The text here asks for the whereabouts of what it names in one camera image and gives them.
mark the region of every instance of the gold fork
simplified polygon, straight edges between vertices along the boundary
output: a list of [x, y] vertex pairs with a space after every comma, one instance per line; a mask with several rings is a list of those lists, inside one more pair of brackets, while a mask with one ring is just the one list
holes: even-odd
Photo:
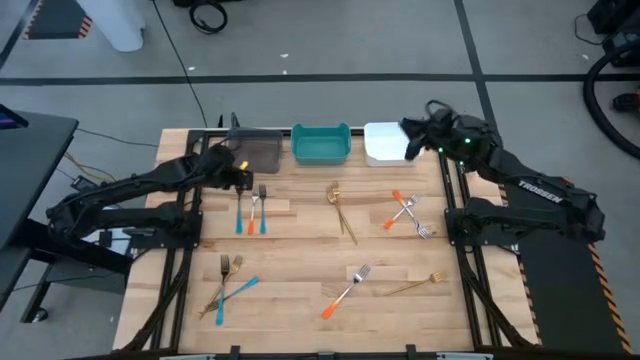
[[338, 214], [340, 215], [340, 219], [344, 222], [344, 226], [347, 228], [349, 235], [351, 235], [351, 239], [353, 239], [353, 242], [358, 245], [358, 239], [353, 233], [353, 230], [351, 230], [351, 225], [349, 225], [347, 218], [344, 217], [342, 209], [340, 209], [340, 204], [338, 203], [338, 195], [336, 194], [335, 188], [333, 188], [332, 186], [327, 187], [327, 200], [329, 200], [331, 204], [336, 206], [336, 209], [338, 209]]
[[391, 290], [389, 292], [386, 292], [386, 293], [382, 294], [382, 296], [395, 294], [397, 292], [404, 291], [404, 290], [407, 290], [407, 289], [411, 289], [413, 287], [416, 287], [416, 286], [419, 286], [419, 285], [422, 285], [422, 284], [426, 284], [428, 282], [432, 282], [432, 283], [435, 284], [435, 283], [439, 283], [441, 281], [446, 281], [446, 280], [447, 280], [447, 274], [446, 273], [444, 273], [444, 272], [435, 272], [435, 273], [431, 274], [431, 276], [429, 276], [429, 278], [427, 280], [422, 280], [422, 281], [415, 282], [413, 284], [409, 284], [409, 285], [405, 285], [405, 286], [399, 287], [399, 288], [397, 288], [395, 290]]
[[[336, 206], [340, 206], [340, 185], [338, 185], [337, 181], [332, 182], [331, 185], [327, 187], [327, 192], [329, 191], [336, 194]], [[340, 232], [344, 234], [344, 219], [342, 219], [342, 216], [338, 216], [338, 218], [340, 219]]]
[[[227, 280], [229, 280], [231, 275], [236, 274], [238, 271], [240, 271], [240, 267], [242, 266], [243, 260], [244, 258], [242, 256], [236, 255], [236, 257], [233, 259], [233, 263], [231, 264], [231, 269], [229, 271], [229, 274], [227, 274], [227, 276], [222, 280], [222, 282], [226, 282]], [[202, 320], [202, 318], [206, 313], [215, 310], [216, 298], [220, 294], [221, 289], [222, 289], [222, 283], [220, 283], [216, 292], [213, 293], [213, 296], [211, 297], [211, 299], [209, 299], [209, 302], [207, 303], [207, 306], [204, 307], [204, 310], [200, 312], [200, 320]]]

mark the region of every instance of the teal handle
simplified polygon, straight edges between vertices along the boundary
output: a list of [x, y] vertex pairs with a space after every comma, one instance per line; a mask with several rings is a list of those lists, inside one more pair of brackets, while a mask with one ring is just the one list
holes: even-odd
[[257, 276], [254, 276], [251, 280], [247, 281], [246, 284], [242, 285], [242, 287], [240, 287], [236, 291], [232, 292], [231, 295], [229, 295], [229, 297], [232, 297], [232, 296], [238, 294], [239, 292], [247, 290], [248, 288], [250, 288], [253, 285], [257, 284], [259, 281], [260, 281], [260, 279]]
[[238, 214], [236, 215], [236, 234], [242, 234], [242, 205], [238, 199]]
[[260, 234], [267, 233], [267, 222], [264, 217], [264, 200], [262, 201], [262, 211], [260, 212]]
[[218, 300], [218, 315], [216, 316], [216, 325], [220, 326], [224, 322], [224, 285], [220, 289], [220, 300]]

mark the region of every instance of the white container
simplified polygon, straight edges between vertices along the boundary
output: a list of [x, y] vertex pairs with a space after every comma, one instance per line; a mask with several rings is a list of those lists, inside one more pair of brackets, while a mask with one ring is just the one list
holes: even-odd
[[77, 0], [111, 45], [122, 52], [142, 48], [144, 18], [132, 0]]
[[404, 154], [409, 138], [397, 122], [368, 123], [364, 126], [364, 149], [369, 166], [413, 166]]

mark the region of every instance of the white bowl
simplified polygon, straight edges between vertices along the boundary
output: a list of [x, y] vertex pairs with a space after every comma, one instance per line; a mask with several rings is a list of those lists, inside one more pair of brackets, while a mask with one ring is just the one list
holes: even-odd
[[369, 166], [413, 166], [404, 154], [409, 138], [397, 122], [368, 123], [364, 126], [364, 148]]

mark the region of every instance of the utensil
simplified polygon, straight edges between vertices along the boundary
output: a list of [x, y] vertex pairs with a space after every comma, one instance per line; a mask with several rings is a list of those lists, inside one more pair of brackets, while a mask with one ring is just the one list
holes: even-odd
[[224, 284], [227, 282], [229, 269], [229, 256], [223, 255], [221, 261], [222, 283], [220, 284], [220, 300], [218, 301], [218, 316], [216, 317], [216, 325], [222, 325], [224, 322]]
[[406, 210], [409, 216], [411, 216], [411, 219], [413, 219], [413, 223], [416, 224], [416, 231], [418, 232], [418, 235], [420, 235], [420, 237], [422, 237], [423, 239], [428, 239], [430, 236], [429, 230], [427, 230], [426, 227], [420, 225], [416, 217], [413, 216], [413, 213], [411, 212], [411, 210], [404, 203], [404, 199], [402, 199], [402, 195], [400, 195], [400, 192], [398, 190], [393, 190], [393, 196], [395, 196], [395, 198], [400, 202], [400, 204], [402, 204], [402, 206], [404, 207], [404, 210]]
[[342, 209], [340, 209], [340, 204], [338, 203], [338, 196], [336, 195], [335, 189], [333, 189], [331, 185], [327, 187], [327, 200], [329, 200], [330, 203], [336, 206], [336, 209], [338, 209], [338, 214], [342, 218], [342, 221], [344, 222], [344, 225], [347, 228], [347, 231], [351, 235], [351, 239], [356, 245], [358, 245], [358, 239], [356, 238], [356, 235], [353, 233], [353, 230], [351, 230], [351, 225], [349, 225], [349, 222], [344, 217], [344, 214], [342, 213]]
[[267, 198], [267, 185], [260, 184], [258, 187], [258, 192], [260, 193], [260, 200], [262, 201], [262, 211], [260, 212], [260, 233], [267, 233], [267, 222], [264, 215], [264, 199]]
[[[229, 278], [231, 277], [231, 275], [234, 275], [236, 273], [238, 273], [238, 271], [240, 271], [240, 267], [242, 266], [242, 261], [243, 261], [243, 257], [240, 255], [236, 255], [235, 259], [233, 259], [233, 263], [231, 264], [231, 270], [229, 271], [229, 274], [227, 275], [227, 279], [229, 280]], [[218, 308], [217, 303], [216, 303], [216, 298], [218, 297], [218, 294], [220, 293], [220, 289], [222, 288], [222, 283], [218, 286], [218, 288], [216, 289], [216, 292], [213, 293], [213, 296], [211, 297], [211, 299], [209, 299], [209, 302], [207, 303], [207, 306], [205, 306], [204, 310], [202, 310], [202, 312], [200, 313], [200, 319], [202, 319], [204, 317], [204, 315], [210, 311], [213, 311], [215, 309]]]
[[238, 193], [238, 214], [236, 215], [236, 234], [242, 234], [242, 192], [244, 189], [242, 186], [236, 186], [236, 193]]
[[258, 194], [258, 189], [253, 189], [253, 193], [251, 194], [251, 219], [249, 220], [249, 235], [253, 235], [253, 219], [256, 213], [256, 202], [260, 198], [260, 194]]
[[398, 213], [391, 218], [390, 220], [388, 220], [386, 223], [384, 223], [384, 228], [385, 229], [390, 229], [391, 225], [393, 225], [393, 223], [396, 222], [396, 220], [398, 219], [398, 217], [400, 217], [400, 215], [402, 215], [402, 213], [407, 210], [407, 208], [412, 207], [413, 205], [415, 205], [418, 200], [420, 200], [420, 197], [418, 195], [411, 195], [411, 197], [409, 198], [409, 200], [407, 200], [407, 207], [403, 207], [402, 210], [398, 211]]
[[413, 287], [416, 287], [416, 286], [419, 286], [419, 285], [422, 285], [422, 284], [426, 284], [428, 282], [432, 282], [432, 283], [435, 284], [435, 283], [439, 283], [441, 281], [446, 281], [446, 280], [447, 280], [447, 274], [446, 273], [444, 273], [444, 272], [435, 272], [435, 273], [431, 274], [431, 276], [429, 276], [429, 278], [427, 280], [422, 280], [422, 281], [415, 282], [413, 284], [409, 284], [409, 285], [405, 285], [405, 286], [399, 287], [399, 288], [397, 288], [395, 290], [391, 290], [389, 292], [386, 292], [386, 293], [382, 294], [382, 296], [395, 294], [397, 292], [404, 291], [404, 290], [407, 290], [407, 289], [411, 289]]
[[[238, 288], [237, 290], [235, 290], [231, 294], [225, 296], [224, 297], [224, 301], [227, 301], [230, 298], [236, 296], [238, 293], [241, 293], [241, 292], [247, 290], [248, 288], [252, 287], [253, 285], [257, 284], [258, 282], [260, 282], [260, 279], [257, 276], [254, 276], [251, 280], [247, 281], [246, 284], [242, 285], [242, 287]], [[214, 303], [211, 306], [211, 311], [214, 311], [214, 310], [218, 310], [218, 303]]]
[[340, 295], [334, 302], [332, 302], [331, 305], [329, 305], [329, 307], [322, 313], [322, 317], [324, 319], [328, 319], [329, 317], [331, 317], [331, 314], [333, 314], [333, 312], [336, 310], [342, 299], [347, 296], [347, 293], [349, 293], [349, 291], [351, 291], [351, 289], [356, 286], [356, 284], [364, 281], [364, 278], [367, 277], [367, 274], [369, 274], [370, 270], [371, 267], [369, 267], [369, 265], [364, 265], [360, 268], [360, 271], [358, 271], [358, 273], [353, 276], [353, 282], [351, 283], [351, 285], [349, 285], [349, 287], [342, 293], [342, 295]]
[[[334, 194], [336, 194], [336, 204], [337, 206], [340, 206], [340, 185], [338, 185], [337, 181], [334, 181], [331, 183], [331, 191], [333, 191]], [[342, 234], [344, 234], [344, 219], [342, 218], [342, 216], [338, 216], [338, 218], [340, 219], [340, 232]]]

